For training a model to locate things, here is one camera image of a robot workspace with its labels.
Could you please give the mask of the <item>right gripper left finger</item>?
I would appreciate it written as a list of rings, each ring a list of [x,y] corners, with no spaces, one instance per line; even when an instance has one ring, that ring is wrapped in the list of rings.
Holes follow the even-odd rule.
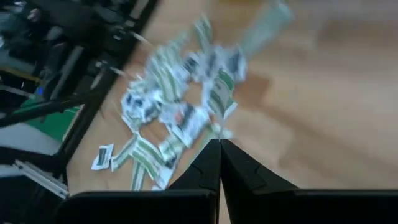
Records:
[[[212,139],[169,189],[218,190],[221,172],[220,147],[220,140]]]

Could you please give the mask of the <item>silver edge bracket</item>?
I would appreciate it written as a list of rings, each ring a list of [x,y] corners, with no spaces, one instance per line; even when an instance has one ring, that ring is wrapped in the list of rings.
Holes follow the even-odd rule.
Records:
[[[51,191],[61,199],[66,199],[69,196],[68,187],[62,181],[54,178],[51,174],[44,172],[30,162],[15,160],[13,166],[18,168],[30,180]]]

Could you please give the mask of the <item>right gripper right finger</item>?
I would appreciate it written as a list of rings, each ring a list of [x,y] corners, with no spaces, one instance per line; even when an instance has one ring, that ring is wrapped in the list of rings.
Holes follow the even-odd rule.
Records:
[[[263,166],[230,140],[222,139],[222,179],[227,187],[250,192],[281,192],[298,187]]]

